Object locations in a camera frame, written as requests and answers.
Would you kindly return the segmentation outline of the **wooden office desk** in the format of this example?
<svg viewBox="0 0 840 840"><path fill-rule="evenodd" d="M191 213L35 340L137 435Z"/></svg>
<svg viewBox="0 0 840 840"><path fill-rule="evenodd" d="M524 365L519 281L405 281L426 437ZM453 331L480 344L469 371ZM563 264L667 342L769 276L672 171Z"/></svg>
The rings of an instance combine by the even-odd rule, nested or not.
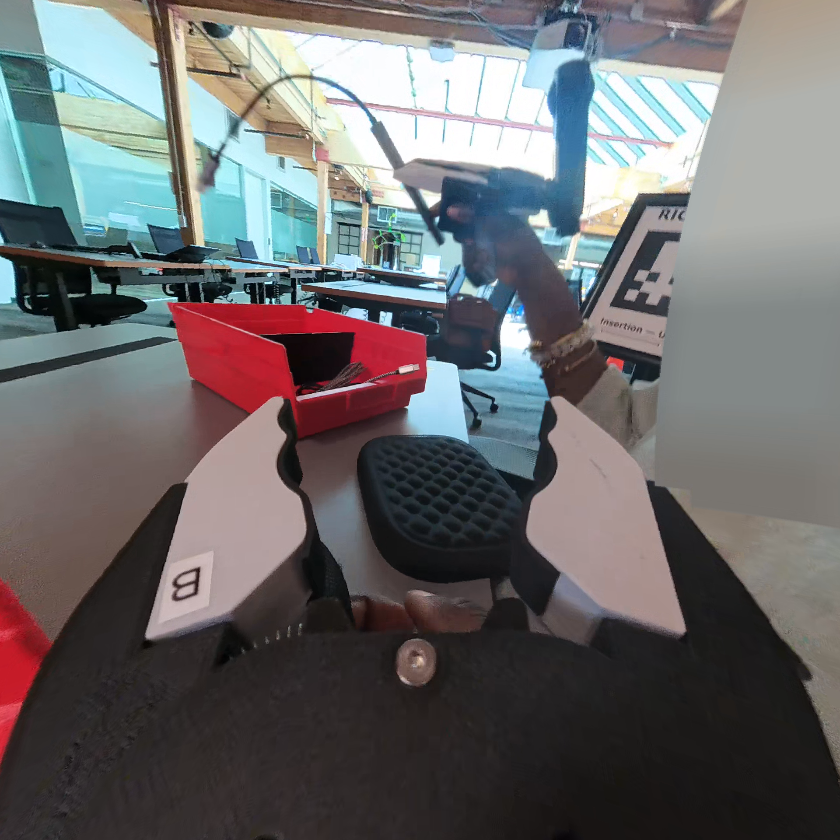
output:
<svg viewBox="0 0 840 840"><path fill-rule="evenodd" d="M230 267L225 263L177 263L167 259L142 259L135 255L93 253L77 249L2 245L1 256L10 262L12 257L19 257L26 262L55 261L89 266L94 293L109 293L112 286L116 286L117 293L120 287L178 286L182 289L182 299L201 301L206 284L225 283L230 276Z"/></svg>

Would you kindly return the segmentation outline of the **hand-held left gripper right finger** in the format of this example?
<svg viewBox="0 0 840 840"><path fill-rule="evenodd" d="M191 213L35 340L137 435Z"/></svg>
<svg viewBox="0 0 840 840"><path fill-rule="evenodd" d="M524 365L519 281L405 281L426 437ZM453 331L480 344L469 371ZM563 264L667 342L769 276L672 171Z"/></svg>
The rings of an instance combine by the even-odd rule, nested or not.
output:
<svg viewBox="0 0 840 840"><path fill-rule="evenodd" d="M682 638L686 621L640 466L562 397L546 402L539 440L511 545L511 587L538 630L587 645L613 620Z"/></svg>

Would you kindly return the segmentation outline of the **black honeycomb pad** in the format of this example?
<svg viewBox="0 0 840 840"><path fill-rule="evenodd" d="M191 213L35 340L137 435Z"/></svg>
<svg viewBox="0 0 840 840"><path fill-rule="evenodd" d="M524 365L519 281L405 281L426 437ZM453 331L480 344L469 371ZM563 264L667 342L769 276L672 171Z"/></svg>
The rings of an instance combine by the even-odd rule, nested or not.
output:
<svg viewBox="0 0 840 840"><path fill-rule="evenodd" d="M360 449L357 477L374 545L397 572L436 584L509 576L522 502L468 443L373 438Z"/></svg>

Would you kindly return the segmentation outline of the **person's right hand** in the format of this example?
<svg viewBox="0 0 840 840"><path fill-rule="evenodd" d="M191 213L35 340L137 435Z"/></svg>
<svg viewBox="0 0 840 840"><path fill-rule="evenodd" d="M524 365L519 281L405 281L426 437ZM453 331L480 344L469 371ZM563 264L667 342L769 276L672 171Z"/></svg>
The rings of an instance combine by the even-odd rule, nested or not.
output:
<svg viewBox="0 0 840 840"><path fill-rule="evenodd" d="M564 275L527 222L506 214L475 222L462 205L450 206L447 217L478 235L459 241L467 274L492 271L516 292L532 340L551 345L581 329L583 318Z"/></svg>

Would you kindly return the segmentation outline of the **person's left hand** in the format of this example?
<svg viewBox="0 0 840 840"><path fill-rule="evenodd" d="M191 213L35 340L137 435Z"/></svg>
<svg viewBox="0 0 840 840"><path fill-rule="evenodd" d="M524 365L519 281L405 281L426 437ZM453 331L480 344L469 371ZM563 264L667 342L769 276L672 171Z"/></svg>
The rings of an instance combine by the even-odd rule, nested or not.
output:
<svg viewBox="0 0 840 840"><path fill-rule="evenodd" d="M480 630L487 611L463 598L409 591L402 602L357 595L351 600L357 629L370 633L467 634Z"/></svg>

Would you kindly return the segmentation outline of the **red plastic bin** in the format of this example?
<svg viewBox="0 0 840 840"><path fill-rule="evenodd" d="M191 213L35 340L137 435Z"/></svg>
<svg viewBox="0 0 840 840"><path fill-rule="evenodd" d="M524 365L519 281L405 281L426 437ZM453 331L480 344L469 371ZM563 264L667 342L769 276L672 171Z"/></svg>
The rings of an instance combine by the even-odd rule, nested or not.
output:
<svg viewBox="0 0 840 840"><path fill-rule="evenodd" d="M172 303L191 377L247 413L290 402L300 438L408 407L427 380L426 339L321 309Z"/></svg>
<svg viewBox="0 0 840 840"><path fill-rule="evenodd" d="M1 581L1 756L50 641L5 581Z"/></svg>

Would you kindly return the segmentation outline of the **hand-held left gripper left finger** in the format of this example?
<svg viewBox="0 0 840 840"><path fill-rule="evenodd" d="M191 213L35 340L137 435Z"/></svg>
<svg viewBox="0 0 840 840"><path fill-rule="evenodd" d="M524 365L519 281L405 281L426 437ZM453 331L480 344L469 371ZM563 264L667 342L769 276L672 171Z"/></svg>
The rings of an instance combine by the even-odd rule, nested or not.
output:
<svg viewBox="0 0 840 840"><path fill-rule="evenodd" d="M317 540L301 490L291 402L270 398L186 478L144 639L230 625L248 643L281 636L312 592Z"/></svg>

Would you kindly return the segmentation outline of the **person's right forearm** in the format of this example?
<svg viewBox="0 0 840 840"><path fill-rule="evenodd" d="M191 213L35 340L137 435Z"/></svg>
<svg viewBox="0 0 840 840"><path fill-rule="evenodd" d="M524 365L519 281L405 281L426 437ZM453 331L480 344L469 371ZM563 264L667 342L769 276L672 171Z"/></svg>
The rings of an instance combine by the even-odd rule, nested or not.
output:
<svg viewBox="0 0 840 840"><path fill-rule="evenodd" d="M607 361L587 321L578 332L551 345L531 339L529 353L541 369L549 396L576 406L652 479L659 380L631 383Z"/></svg>

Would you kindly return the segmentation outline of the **white ceiling projector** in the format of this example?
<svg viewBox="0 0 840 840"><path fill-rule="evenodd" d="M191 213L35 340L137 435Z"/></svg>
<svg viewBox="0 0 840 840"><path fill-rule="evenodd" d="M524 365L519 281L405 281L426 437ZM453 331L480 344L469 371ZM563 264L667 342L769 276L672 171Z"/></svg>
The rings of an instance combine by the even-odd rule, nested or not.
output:
<svg viewBox="0 0 840 840"><path fill-rule="evenodd" d="M547 92L561 66L591 62L600 44L599 28L595 17L572 13L542 26L532 42L521 85Z"/></svg>

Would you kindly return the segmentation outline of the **black USB cable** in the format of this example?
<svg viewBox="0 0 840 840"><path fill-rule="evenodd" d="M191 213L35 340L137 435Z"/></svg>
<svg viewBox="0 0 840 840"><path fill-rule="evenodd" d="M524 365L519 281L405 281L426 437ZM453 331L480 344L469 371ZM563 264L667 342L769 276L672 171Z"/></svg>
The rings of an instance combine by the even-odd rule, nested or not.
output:
<svg viewBox="0 0 840 840"><path fill-rule="evenodd" d="M228 143L235 137L238 133L239 129L242 126L242 123L246 121L247 117L255 110L257 103L260 99L268 94L269 91L276 88L279 85L283 85L288 82L292 81L309 81L309 82L317 82L324 86L327 86L330 89L336 90L341 92L346 99L350 101L351 104L355 105L359 109L363 111L367 119L371 124L371 133L373 134L376 142L378 143L381 151L384 153L385 158L387 159L388 163L391 165L392 170L396 173L397 170L401 169L404 166L404 161L402 156L400 155L398 149L396 148L394 142L392 141L391 136L389 135L386 127L384 124L376 119L373 115L372 110L368 107L367 104L362 102L362 100L357 97L350 89L347 87L339 84L337 81L313 75L312 73L280 73L276 78L272 81L267 82L262 87L257 89L255 95L248 101L247 106L245 106L245 110L242 111L234 120L233 128L227 131L227 134L224 136L223 142L220 144L219 148L210 153L207 163L204 165L202 169L202 173L199 176L198 180L198 192L204 193L207 189L212 188L215 186L215 176L219 166L219 162L223 153L228 146ZM445 237L443 232L439 229L436 218L437 216L432 212L431 208L427 205L423 195L421 194L420 190L414 186L404 185L404 189L406 194L411 199L412 203L416 211L419 213L420 217L422 218L424 224L427 227L427 230L430 235L435 239L438 245L442 245L445 242Z"/></svg>

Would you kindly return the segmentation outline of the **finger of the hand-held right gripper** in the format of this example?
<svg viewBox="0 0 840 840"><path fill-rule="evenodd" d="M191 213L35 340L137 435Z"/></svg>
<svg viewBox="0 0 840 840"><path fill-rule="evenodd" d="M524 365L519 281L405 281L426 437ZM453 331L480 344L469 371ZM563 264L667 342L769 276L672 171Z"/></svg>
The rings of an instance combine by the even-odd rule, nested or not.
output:
<svg viewBox="0 0 840 840"><path fill-rule="evenodd" d="M489 174L486 165L433 160L413 160L393 170L394 179L405 189L429 193L441 193L445 179L485 185Z"/></svg>

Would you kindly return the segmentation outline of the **grey top office desk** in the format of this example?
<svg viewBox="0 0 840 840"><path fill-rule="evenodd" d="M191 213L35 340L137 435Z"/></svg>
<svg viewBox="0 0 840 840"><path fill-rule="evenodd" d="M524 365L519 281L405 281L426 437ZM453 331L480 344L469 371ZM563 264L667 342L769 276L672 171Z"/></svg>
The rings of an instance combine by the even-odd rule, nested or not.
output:
<svg viewBox="0 0 840 840"><path fill-rule="evenodd" d="M348 308L363 309L375 321L379 321L382 312L397 316L409 311L442 313L448 305L444 290L395 287L362 280L301 283L298 291L318 299L338 301Z"/></svg>

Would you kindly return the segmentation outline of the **framed tag sign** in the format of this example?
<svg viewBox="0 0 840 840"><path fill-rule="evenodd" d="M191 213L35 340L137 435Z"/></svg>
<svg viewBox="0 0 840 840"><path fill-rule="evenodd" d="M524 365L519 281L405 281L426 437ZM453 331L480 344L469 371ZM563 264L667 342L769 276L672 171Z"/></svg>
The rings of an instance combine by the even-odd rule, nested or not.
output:
<svg viewBox="0 0 840 840"><path fill-rule="evenodd" d="M636 197L582 309L607 356L660 366L688 192Z"/></svg>

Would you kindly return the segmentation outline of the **black office chair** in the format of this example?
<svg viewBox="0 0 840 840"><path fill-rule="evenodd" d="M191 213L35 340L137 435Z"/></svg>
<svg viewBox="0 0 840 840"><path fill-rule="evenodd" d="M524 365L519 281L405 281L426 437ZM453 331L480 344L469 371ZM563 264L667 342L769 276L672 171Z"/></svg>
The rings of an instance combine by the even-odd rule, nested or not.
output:
<svg viewBox="0 0 840 840"><path fill-rule="evenodd" d="M2 240L6 245L72 250L78 246L63 210L2 199ZM89 266L55 261L35 263L12 257L15 300L21 311L51 317L58 332L91 328L146 311L144 301L109 293L94 293Z"/></svg>

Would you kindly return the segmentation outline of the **brown office chair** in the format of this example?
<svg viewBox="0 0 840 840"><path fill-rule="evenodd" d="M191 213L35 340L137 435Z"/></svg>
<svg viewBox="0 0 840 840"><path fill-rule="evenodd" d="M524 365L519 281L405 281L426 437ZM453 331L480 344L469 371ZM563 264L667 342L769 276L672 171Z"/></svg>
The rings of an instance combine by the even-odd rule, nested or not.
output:
<svg viewBox="0 0 840 840"><path fill-rule="evenodd" d="M490 296L457 293L447 301L437 359L458 371L498 371L504 311Z"/></svg>

